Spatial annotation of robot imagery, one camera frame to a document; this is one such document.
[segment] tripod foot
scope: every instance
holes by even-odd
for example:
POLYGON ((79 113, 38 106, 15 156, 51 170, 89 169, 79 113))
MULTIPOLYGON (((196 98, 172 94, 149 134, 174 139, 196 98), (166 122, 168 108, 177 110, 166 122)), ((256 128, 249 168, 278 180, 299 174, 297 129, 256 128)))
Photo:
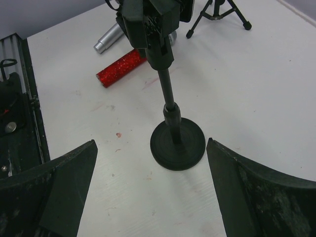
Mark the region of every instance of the tripod foot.
POLYGON ((196 165, 205 152, 205 137, 200 127, 189 119, 180 123, 181 144, 172 142, 170 129, 162 122, 154 130, 150 148, 155 160, 166 169, 186 170, 196 165))
POLYGON ((186 37, 189 39, 189 38, 191 38, 192 37, 192 35, 193 35, 193 33, 194 33, 194 31, 193 30, 189 30, 188 32, 187 32, 187 35, 186 35, 186 37))
POLYGON ((245 22, 245 23, 243 24, 243 27, 244 27, 246 30, 249 31, 249 30, 251 29, 252 25, 250 24, 249 21, 247 21, 247 22, 245 22))

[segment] table surface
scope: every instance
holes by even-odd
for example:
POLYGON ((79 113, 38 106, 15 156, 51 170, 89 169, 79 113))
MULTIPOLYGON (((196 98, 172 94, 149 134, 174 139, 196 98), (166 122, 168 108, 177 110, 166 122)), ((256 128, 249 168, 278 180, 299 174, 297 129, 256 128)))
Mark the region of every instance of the table surface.
MULTIPOLYGON (((201 0, 180 24, 170 72, 181 114, 206 139, 316 181, 316 30, 275 0, 236 3, 251 31, 232 14, 202 19, 186 39, 201 0)), ((97 80, 132 49, 122 38, 94 51, 114 22, 102 5, 28 38, 51 157, 91 139, 99 149, 78 236, 226 236, 206 154, 182 172, 152 157, 150 136, 163 121, 157 73, 146 62, 110 88, 97 80)))

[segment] mini tripod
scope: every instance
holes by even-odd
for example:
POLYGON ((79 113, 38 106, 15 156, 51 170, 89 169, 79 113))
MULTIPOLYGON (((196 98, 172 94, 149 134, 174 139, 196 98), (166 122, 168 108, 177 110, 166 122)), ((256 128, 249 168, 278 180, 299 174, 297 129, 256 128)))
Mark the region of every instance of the mini tripod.
POLYGON ((201 20, 201 18, 203 16, 211 21, 216 21, 216 20, 220 20, 220 19, 224 18, 225 16, 233 13, 234 11, 237 13, 238 17, 243 22, 243 27, 248 31, 251 29, 252 26, 251 26, 250 22, 244 18, 244 16, 240 12, 240 10, 236 6, 236 4, 233 2, 233 0, 227 0, 227 2, 232 6, 232 9, 224 12, 222 15, 219 14, 219 8, 221 5, 224 4, 225 0, 214 0, 214 1, 215 1, 214 2, 214 14, 211 16, 210 14, 206 13, 207 8, 213 3, 213 0, 208 0, 207 4, 205 5, 205 7, 201 11, 200 15, 198 16, 197 21, 194 23, 192 29, 190 29, 188 31, 188 33, 186 35, 188 39, 191 38, 191 36, 193 35, 194 29, 196 28, 196 26, 198 25, 199 21, 201 20))

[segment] bolt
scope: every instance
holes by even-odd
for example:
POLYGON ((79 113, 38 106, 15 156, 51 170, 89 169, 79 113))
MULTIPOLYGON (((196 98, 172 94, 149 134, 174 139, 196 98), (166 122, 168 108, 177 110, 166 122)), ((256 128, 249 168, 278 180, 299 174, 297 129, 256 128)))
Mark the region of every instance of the bolt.
POLYGON ((5 128, 4 128, 4 130, 5 130, 6 133, 12 133, 12 132, 15 131, 15 129, 16 129, 16 123, 15 123, 15 122, 10 122, 10 123, 8 123, 8 124, 5 126, 5 128))

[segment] silver tube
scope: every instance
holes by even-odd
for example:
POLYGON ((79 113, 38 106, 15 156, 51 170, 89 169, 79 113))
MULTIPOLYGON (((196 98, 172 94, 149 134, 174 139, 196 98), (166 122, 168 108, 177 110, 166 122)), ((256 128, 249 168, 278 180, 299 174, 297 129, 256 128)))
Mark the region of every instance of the silver tube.
POLYGON ((94 49, 99 53, 103 53, 104 50, 108 49, 114 44, 122 35, 123 30, 120 28, 118 23, 115 23, 97 42, 94 49))

